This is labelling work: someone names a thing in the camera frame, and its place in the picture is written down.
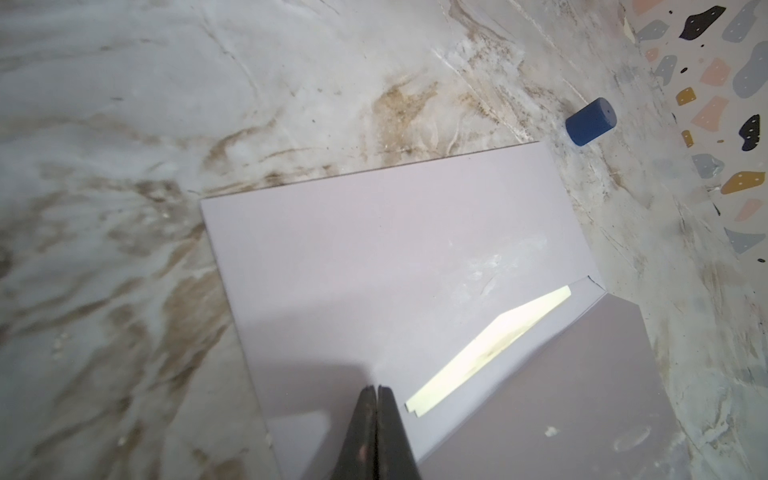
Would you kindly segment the pale lilac envelope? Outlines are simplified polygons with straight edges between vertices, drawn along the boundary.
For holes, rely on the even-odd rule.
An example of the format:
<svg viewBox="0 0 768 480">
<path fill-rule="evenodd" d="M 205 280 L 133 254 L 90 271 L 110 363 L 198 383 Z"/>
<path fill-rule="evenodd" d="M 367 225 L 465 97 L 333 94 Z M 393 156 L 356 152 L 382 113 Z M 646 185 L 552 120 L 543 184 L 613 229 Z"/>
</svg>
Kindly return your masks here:
<svg viewBox="0 0 768 480">
<path fill-rule="evenodd" d="M 205 199 L 281 476 L 327 479 L 366 386 L 425 479 L 667 479 L 686 450 L 639 307 L 609 294 L 542 143 Z M 422 417 L 498 315 L 571 297 Z"/>
</svg>

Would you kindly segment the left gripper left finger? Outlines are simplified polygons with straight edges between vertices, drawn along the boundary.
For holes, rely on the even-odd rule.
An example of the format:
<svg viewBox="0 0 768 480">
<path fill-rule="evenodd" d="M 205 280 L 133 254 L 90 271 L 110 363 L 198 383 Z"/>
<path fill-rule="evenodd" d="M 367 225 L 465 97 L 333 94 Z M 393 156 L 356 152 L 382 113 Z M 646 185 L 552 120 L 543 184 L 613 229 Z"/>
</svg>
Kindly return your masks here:
<svg viewBox="0 0 768 480">
<path fill-rule="evenodd" d="M 377 392 L 374 386 L 362 389 L 355 405 L 332 480 L 374 480 L 377 478 Z"/>
</svg>

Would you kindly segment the beige decorated letter paper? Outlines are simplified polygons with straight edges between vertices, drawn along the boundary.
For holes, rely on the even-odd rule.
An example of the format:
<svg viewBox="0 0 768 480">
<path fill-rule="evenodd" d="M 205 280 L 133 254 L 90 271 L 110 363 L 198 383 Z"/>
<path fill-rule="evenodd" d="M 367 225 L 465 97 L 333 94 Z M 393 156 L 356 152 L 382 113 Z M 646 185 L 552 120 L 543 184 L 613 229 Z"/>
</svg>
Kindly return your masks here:
<svg viewBox="0 0 768 480">
<path fill-rule="evenodd" d="M 498 315 L 405 404 L 424 416 L 572 295 L 563 286 Z"/>
</svg>

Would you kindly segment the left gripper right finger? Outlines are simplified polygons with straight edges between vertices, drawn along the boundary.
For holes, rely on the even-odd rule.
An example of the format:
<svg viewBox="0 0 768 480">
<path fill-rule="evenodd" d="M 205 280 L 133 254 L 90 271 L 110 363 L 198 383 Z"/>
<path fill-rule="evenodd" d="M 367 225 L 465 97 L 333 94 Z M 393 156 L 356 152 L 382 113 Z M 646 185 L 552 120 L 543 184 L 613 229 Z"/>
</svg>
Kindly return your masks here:
<svg viewBox="0 0 768 480">
<path fill-rule="evenodd" d="M 378 387 L 376 426 L 376 478 L 421 480 L 407 433 L 391 388 Z"/>
</svg>

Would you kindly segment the blue glue stick cap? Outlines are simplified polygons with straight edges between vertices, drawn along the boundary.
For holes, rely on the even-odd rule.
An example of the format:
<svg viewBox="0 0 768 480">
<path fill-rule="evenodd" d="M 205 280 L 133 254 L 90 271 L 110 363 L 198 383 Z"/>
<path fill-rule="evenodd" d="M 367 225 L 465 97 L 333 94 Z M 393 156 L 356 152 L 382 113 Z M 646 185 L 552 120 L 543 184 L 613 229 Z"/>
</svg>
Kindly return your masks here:
<svg viewBox="0 0 768 480">
<path fill-rule="evenodd" d="M 566 131 L 577 146 L 584 146 L 617 125 L 615 109 L 599 97 L 565 120 Z"/>
</svg>

